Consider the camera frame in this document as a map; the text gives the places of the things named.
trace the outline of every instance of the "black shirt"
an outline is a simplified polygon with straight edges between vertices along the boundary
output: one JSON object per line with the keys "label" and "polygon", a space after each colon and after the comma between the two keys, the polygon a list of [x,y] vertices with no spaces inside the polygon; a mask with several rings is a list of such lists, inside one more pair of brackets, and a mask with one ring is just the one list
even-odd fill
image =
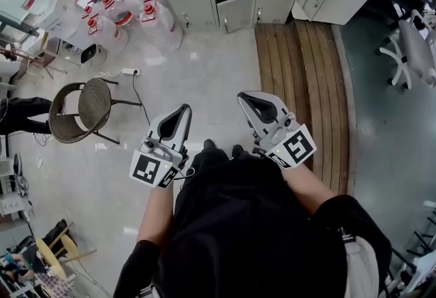
{"label": "black shirt", "polygon": [[136,244],[114,297],[152,281],[163,298],[343,297],[341,227],[372,245],[382,283],[390,242],[354,198],[334,197],[309,218],[274,162],[229,161],[181,190],[169,241]]}

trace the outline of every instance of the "black sleeve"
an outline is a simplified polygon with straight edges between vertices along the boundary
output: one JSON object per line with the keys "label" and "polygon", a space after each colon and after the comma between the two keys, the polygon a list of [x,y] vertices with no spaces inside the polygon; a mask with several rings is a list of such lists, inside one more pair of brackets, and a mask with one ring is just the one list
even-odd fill
{"label": "black sleeve", "polygon": [[383,284],[388,274],[392,248],[389,240],[355,198],[340,195],[327,200],[316,211],[313,220],[332,230],[342,227],[350,235],[367,240],[374,249],[379,282]]}
{"label": "black sleeve", "polygon": [[151,283],[161,249],[153,242],[139,241],[121,270],[114,298],[134,298]]}

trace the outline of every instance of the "foot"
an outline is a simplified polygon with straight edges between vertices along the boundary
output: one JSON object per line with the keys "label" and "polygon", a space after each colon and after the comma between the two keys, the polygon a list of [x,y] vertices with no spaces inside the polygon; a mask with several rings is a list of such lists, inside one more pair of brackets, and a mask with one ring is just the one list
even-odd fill
{"label": "foot", "polygon": [[206,139],[203,143],[203,148],[205,149],[216,149],[217,146],[216,144],[213,142],[212,139]]}
{"label": "foot", "polygon": [[243,151],[243,147],[241,147],[239,144],[235,145],[232,149],[232,158],[237,158],[243,153]]}

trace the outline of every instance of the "floor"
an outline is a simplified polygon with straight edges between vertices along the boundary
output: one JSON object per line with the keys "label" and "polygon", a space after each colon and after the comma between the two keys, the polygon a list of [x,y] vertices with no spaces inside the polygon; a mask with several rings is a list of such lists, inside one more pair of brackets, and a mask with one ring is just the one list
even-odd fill
{"label": "floor", "polygon": [[317,147],[306,165],[335,194],[346,194],[347,99],[330,25],[256,25],[255,36],[262,91],[280,97],[306,124]]}
{"label": "floor", "polygon": [[374,50],[389,33],[363,17],[341,27],[357,118],[354,196],[404,252],[431,214],[424,202],[436,201],[436,91],[414,74],[410,90],[387,85],[394,64]]}
{"label": "floor", "polygon": [[[14,95],[53,99],[67,83],[87,81],[101,72],[137,68],[142,75],[136,79],[136,88],[151,119],[180,103],[192,107],[185,145],[191,161],[206,138],[212,138],[228,154],[235,144],[253,147],[251,130],[236,101],[239,91],[260,90],[253,29],[228,35],[220,31],[193,33],[185,36],[176,52],[161,54],[144,43],[138,25],[128,28],[126,49],[117,58],[109,57],[100,68],[78,69],[56,61],[55,65],[68,74],[52,72],[54,80],[44,72],[40,73],[44,78],[28,76]],[[136,101],[132,78],[122,74],[116,80],[119,85],[113,87],[113,97]],[[76,112],[76,106],[77,97],[68,98],[66,112]],[[109,293],[113,293],[121,267],[133,250],[149,196],[148,187],[127,176],[134,149],[139,148],[146,132],[141,107],[118,104],[101,133],[119,139],[119,146],[96,136],[72,145],[50,140],[44,147],[28,133],[10,137],[11,153],[21,154],[29,180],[35,212],[30,223],[36,236],[44,236],[62,218],[74,222],[72,232],[79,249],[97,249],[82,264]],[[81,282],[91,297],[104,297],[86,280]]]}

